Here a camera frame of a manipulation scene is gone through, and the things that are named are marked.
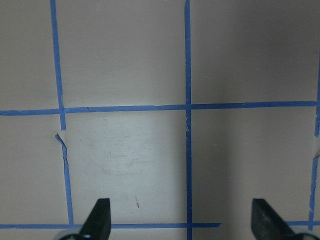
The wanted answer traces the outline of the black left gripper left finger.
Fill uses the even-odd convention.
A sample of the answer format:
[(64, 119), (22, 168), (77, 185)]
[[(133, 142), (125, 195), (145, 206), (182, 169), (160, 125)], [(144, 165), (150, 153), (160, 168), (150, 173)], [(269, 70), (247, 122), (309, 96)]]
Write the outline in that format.
[(79, 235), (82, 240), (108, 240), (111, 233), (111, 205), (109, 198), (99, 198)]

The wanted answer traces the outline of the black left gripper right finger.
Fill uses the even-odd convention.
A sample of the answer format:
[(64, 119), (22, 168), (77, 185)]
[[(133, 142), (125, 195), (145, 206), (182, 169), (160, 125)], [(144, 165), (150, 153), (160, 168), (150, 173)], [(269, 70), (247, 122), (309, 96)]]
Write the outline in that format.
[(295, 232), (263, 198), (251, 203), (251, 231), (256, 240), (294, 240)]

